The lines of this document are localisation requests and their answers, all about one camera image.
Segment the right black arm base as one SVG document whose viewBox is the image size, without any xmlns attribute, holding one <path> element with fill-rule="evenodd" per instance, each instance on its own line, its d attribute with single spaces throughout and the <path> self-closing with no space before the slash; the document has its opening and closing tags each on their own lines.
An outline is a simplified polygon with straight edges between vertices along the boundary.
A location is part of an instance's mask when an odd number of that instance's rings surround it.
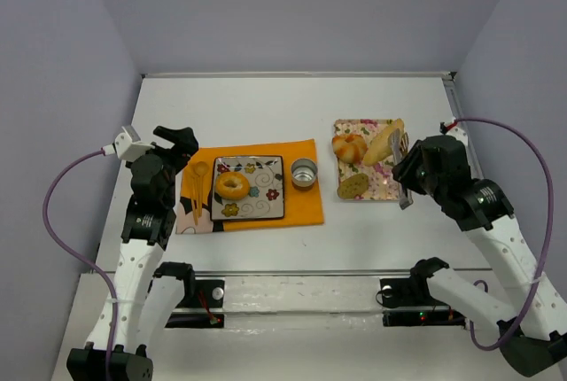
<svg viewBox="0 0 567 381">
<path fill-rule="evenodd" d="M 461 313 L 419 288 L 415 290 L 409 277 L 381 278 L 375 300 L 383 310 L 386 328 L 466 326 Z"/>
</svg>

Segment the triangular pastry bread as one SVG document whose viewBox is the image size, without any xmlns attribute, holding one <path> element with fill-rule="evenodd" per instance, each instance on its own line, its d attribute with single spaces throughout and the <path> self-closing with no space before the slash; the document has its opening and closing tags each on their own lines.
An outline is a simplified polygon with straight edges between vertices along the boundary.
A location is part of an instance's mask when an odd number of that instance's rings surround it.
<svg viewBox="0 0 567 381">
<path fill-rule="evenodd" d="M 395 130 L 399 130 L 402 135 L 404 134 L 405 124 L 402 119 L 392 121 L 375 135 L 362 159 L 364 166 L 375 166 L 377 163 L 392 155 L 392 150 L 389 145 L 389 136 Z"/>
</svg>

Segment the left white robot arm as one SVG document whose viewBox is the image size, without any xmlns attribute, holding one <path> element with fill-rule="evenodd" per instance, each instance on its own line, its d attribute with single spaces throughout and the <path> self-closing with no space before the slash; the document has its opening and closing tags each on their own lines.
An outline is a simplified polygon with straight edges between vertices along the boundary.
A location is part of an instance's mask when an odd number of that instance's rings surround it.
<svg viewBox="0 0 567 381">
<path fill-rule="evenodd" d="M 143 142 L 126 126 L 101 150 L 125 162 L 131 173 L 117 268 L 105 282 L 109 294 L 85 345 L 70 351 L 66 367 L 74 380 L 150 380 L 150 345 L 175 307 L 195 291 L 188 263 L 162 260 L 176 215 L 175 178 L 198 151 L 191 128 L 157 126 L 164 148 Z"/>
</svg>

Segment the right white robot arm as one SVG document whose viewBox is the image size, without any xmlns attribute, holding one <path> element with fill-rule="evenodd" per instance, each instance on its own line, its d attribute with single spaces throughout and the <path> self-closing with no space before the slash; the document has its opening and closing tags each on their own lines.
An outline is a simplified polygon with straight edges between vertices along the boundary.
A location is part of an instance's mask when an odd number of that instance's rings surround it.
<svg viewBox="0 0 567 381">
<path fill-rule="evenodd" d="M 393 179 L 402 191 L 428 195 L 457 223 L 489 263 L 508 300 L 501 302 L 462 279 L 440 258 L 418 261 L 405 283 L 420 301 L 443 302 L 472 324 L 496 329 L 509 366 L 533 377 L 566 357 L 566 302 L 520 231 L 513 206 L 493 181 L 472 176 L 467 144 L 429 136 L 403 153 L 392 147 Z"/>
</svg>

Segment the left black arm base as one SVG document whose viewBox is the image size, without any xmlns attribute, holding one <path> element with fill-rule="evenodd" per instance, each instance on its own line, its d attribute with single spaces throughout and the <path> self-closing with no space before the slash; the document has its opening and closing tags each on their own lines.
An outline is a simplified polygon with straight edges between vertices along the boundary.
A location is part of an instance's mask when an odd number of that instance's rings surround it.
<svg viewBox="0 0 567 381">
<path fill-rule="evenodd" d="M 223 329 L 225 280 L 198 279 L 192 297 L 186 295 L 170 315 L 168 329 Z"/>
</svg>

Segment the golden bagel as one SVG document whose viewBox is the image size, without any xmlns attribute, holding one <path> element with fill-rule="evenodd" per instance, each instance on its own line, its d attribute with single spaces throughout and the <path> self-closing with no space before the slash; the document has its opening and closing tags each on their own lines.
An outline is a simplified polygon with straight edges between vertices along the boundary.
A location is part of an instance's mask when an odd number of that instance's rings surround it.
<svg viewBox="0 0 567 381">
<path fill-rule="evenodd" d="M 225 172 L 217 176 L 215 191 L 224 199 L 241 200 L 249 194 L 250 183 L 239 172 Z"/>
</svg>

